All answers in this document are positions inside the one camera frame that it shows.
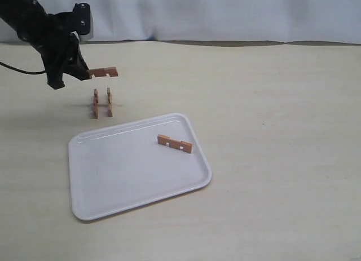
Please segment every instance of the beige table surface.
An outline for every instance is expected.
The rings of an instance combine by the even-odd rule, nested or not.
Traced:
[[[120,76],[57,91],[0,68],[0,260],[361,260],[361,48],[221,45],[83,45],[89,67]],[[31,47],[0,54],[42,69]],[[90,119],[108,86],[115,117]],[[79,222],[71,138],[170,112],[191,120],[211,184]]]

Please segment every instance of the plastic tray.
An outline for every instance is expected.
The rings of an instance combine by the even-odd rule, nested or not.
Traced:
[[[158,134],[192,143],[192,153],[159,145]],[[81,220],[194,191],[212,178],[188,118],[178,113],[75,136],[69,169],[72,209]]]

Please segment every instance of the white backdrop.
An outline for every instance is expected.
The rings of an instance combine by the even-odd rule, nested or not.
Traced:
[[[91,5],[93,41],[361,43],[361,0],[39,0],[47,12]],[[16,39],[0,23],[0,40]]]

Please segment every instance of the black cable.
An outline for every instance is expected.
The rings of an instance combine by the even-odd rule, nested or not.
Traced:
[[[11,69],[11,70],[14,70],[16,72],[19,72],[19,73],[22,73],[22,74],[26,74],[26,75],[41,75],[41,74],[45,74],[46,73],[46,70],[43,70],[43,71],[38,71],[38,72],[30,72],[30,71],[25,71],[25,70],[21,70],[21,69],[18,69],[18,68],[14,68],[10,65],[7,65],[3,62],[0,62],[0,65],[2,65],[3,67],[5,68],[8,68],[8,69]]]

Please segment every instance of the robotic arm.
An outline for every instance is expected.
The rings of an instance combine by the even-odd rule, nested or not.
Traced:
[[[88,67],[80,53],[79,36],[91,32],[91,11],[87,3],[76,4],[72,12],[47,14],[37,0],[0,0],[0,18],[17,36],[41,55],[48,85],[65,87],[63,74],[89,79]]]

